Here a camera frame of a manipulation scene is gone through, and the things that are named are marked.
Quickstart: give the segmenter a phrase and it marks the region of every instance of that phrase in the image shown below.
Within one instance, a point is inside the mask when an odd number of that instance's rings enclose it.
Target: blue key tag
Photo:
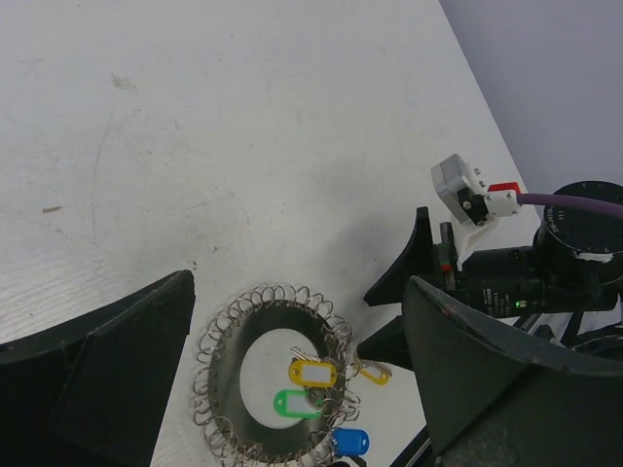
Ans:
[[[333,433],[333,444],[338,456],[363,455],[370,448],[370,438],[363,430],[338,428]]]

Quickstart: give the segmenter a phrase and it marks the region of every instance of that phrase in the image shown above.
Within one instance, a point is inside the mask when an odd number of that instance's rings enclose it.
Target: yellow key tag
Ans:
[[[300,386],[331,387],[338,378],[335,366],[326,362],[297,360],[290,364],[290,380]]]
[[[389,382],[389,378],[391,377],[391,370],[387,369],[386,371],[384,371],[384,369],[380,365],[372,365],[368,362],[363,363],[363,366],[359,370],[359,373],[380,386],[386,385]]]

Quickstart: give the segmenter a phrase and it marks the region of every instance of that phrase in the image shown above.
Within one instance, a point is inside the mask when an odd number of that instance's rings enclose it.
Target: green key tag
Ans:
[[[290,418],[318,418],[320,417],[320,408],[315,409],[308,403],[308,392],[283,389],[275,394],[273,405],[275,412],[281,416]]]

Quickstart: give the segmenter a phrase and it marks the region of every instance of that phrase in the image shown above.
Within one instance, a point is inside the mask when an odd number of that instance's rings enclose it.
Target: wire spring coil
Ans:
[[[301,449],[287,456],[269,456],[263,452],[262,444],[239,449],[236,428],[232,422],[226,417],[215,416],[212,413],[212,408],[216,407],[218,401],[208,391],[208,376],[213,372],[210,364],[221,360],[226,351],[223,338],[229,337],[235,327],[252,313],[265,306],[283,303],[303,309],[314,318],[324,319],[324,339],[337,348],[337,355],[334,357],[344,369],[341,376],[345,379],[345,394],[340,400],[325,395],[321,407],[335,403],[335,410],[328,415],[323,414],[327,416],[325,426],[329,428],[326,431],[311,433],[308,449]],[[346,374],[349,368],[354,368],[350,362],[351,338],[352,328],[344,318],[333,314],[333,303],[325,300],[322,294],[313,294],[310,288],[305,286],[295,288],[287,284],[258,285],[244,292],[217,313],[208,323],[199,341],[197,360],[202,366],[196,372],[193,382],[193,417],[195,424],[202,428],[207,447],[220,460],[221,465],[234,467],[263,463],[269,467],[277,465],[304,467],[309,465],[309,460],[314,466],[326,467],[331,464],[334,458],[333,431],[346,421],[355,421],[359,417],[361,400],[348,390],[348,382],[356,376],[356,371]]]

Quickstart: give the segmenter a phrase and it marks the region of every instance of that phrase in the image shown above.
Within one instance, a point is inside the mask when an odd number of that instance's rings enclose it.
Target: table surface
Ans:
[[[430,168],[459,153],[519,180],[436,0],[22,0],[0,39],[0,341],[194,272],[153,465],[217,465],[189,384],[227,300],[309,285],[363,338],[399,311],[361,298],[415,209],[449,219]],[[483,247],[537,223],[524,209]],[[388,465],[424,425],[415,378],[352,387],[367,459]]]

